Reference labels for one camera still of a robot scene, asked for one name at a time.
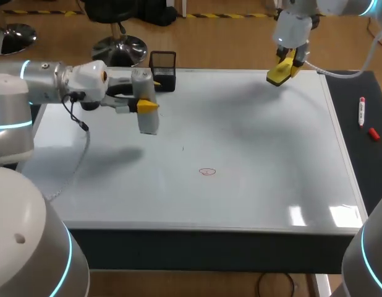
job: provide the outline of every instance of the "chair base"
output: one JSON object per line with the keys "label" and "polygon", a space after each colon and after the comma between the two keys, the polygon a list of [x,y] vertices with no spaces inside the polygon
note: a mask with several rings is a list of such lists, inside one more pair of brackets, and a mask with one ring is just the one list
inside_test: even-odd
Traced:
{"label": "chair base", "polygon": [[133,67],[141,63],[146,56],[147,45],[144,41],[130,35],[123,35],[119,40],[107,37],[92,49],[93,60],[102,60],[112,67]]}
{"label": "chair base", "polygon": [[9,24],[0,29],[0,56],[23,51],[37,40],[35,29],[25,24]]}

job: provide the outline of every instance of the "black mat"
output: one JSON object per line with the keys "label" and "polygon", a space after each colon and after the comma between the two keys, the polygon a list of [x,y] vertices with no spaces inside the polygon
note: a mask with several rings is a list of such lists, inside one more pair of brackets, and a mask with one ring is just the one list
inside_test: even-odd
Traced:
{"label": "black mat", "polygon": [[[327,77],[327,83],[365,208],[371,214],[382,198],[382,91],[371,71],[356,79]],[[360,97],[365,97],[363,129],[358,124]],[[368,135],[371,127],[381,136],[379,142]]]}

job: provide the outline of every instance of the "white cable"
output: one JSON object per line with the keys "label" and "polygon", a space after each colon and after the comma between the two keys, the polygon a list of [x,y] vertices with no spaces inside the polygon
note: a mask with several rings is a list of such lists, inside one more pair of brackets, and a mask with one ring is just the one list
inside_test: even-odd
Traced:
{"label": "white cable", "polygon": [[75,178],[75,175],[79,172],[80,166],[81,166],[81,164],[82,164],[82,162],[83,162],[83,160],[85,158],[85,155],[87,154],[88,149],[90,148],[90,144],[91,144],[91,134],[90,134],[90,131],[85,131],[85,136],[86,136],[86,139],[85,139],[84,149],[83,149],[83,151],[81,153],[79,161],[77,162],[77,164],[76,164],[76,166],[74,168],[74,171],[72,172],[70,177],[65,181],[65,183],[62,185],[60,190],[58,190],[54,194],[51,194],[49,196],[45,196],[48,201],[52,202],[55,198],[57,198],[59,195],[61,195],[70,186],[70,184],[72,183],[72,181]]}
{"label": "white cable", "polygon": [[313,64],[310,64],[308,61],[306,61],[305,63],[307,65],[309,65],[310,67],[314,68],[316,71],[318,71],[322,74],[328,75],[328,76],[336,77],[337,79],[354,79],[355,77],[362,75],[363,72],[367,70],[367,68],[370,65],[370,62],[372,60],[372,57],[374,56],[376,46],[381,39],[382,39],[382,31],[380,31],[380,33],[377,34],[377,36],[374,38],[372,45],[371,45],[370,52],[368,53],[367,59],[365,60],[365,63],[363,65],[363,67],[361,68],[361,70],[356,72],[356,73],[353,73],[353,74],[336,74],[336,73],[332,73],[330,71],[323,70],[323,69],[321,69],[321,68],[319,68]]}

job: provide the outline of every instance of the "black cable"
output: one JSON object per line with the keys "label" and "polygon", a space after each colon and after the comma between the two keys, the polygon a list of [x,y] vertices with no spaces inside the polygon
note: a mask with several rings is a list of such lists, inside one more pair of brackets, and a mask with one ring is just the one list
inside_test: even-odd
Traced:
{"label": "black cable", "polygon": [[367,32],[368,32],[373,38],[375,38],[375,35],[372,33],[371,28],[370,28],[371,22],[372,22],[372,19],[369,17],[369,18],[368,18],[368,24],[367,24]]}
{"label": "black cable", "polygon": [[[267,273],[263,273],[260,275],[260,277],[257,279],[257,281],[255,282],[255,287],[254,287],[254,290],[255,290],[255,296],[256,297],[261,297],[261,293],[260,293],[260,284],[261,284],[261,280],[263,279],[263,277],[266,275]],[[282,273],[284,274],[287,279],[289,280],[290,284],[291,284],[291,294],[290,294],[290,297],[294,297],[294,293],[295,293],[295,283],[294,283],[294,280],[292,279],[292,277],[288,274],[288,273]]]}
{"label": "black cable", "polygon": [[[66,106],[65,104],[65,99],[69,97],[70,98],[70,109]],[[67,112],[70,114],[70,119],[72,121],[75,121],[80,127],[81,129],[83,129],[85,132],[89,131],[89,127],[87,124],[85,124],[83,121],[79,120],[74,114],[73,114],[73,107],[74,107],[74,103],[79,101],[79,100],[83,100],[85,98],[85,92],[80,92],[80,93],[77,93],[77,92],[72,92],[72,93],[68,93],[68,94],[65,94],[63,97],[62,97],[62,100],[61,100],[61,103],[63,105],[63,107],[67,110]]]}

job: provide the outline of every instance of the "wooden floor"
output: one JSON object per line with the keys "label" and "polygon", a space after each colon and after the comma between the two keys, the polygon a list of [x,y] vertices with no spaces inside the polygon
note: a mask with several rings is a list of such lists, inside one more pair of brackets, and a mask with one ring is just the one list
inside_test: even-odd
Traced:
{"label": "wooden floor", "polygon": [[[257,13],[265,6],[257,0],[190,0],[189,13]],[[73,0],[41,2],[13,0],[6,9],[78,10]],[[7,16],[8,22],[29,24],[38,32],[38,42],[23,53],[0,59],[38,59],[80,64],[90,61],[90,50],[110,35],[108,25],[91,23],[85,16]],[[275,22],[271,19],[178,19],[169,27],[139,20],[124,22],[128,34],[144,40],[149,50],[177,52],[177,67],[221,69],[269,69],[274,65],[271,41]],[[325,69],[360,69],[371,45],[367,19],[327,17],[310,39],[310,62]],[[382,88],[382,47],[370,69]],[[206,272],[95,272],[91,296],[255,296],[258,273]],[[293,275],[295,296],[310,296],[304,275]],[[332,278],[334,286],[339,277]],[[261,287],[262,296],[289,296],[282,275],[270,275]]]}

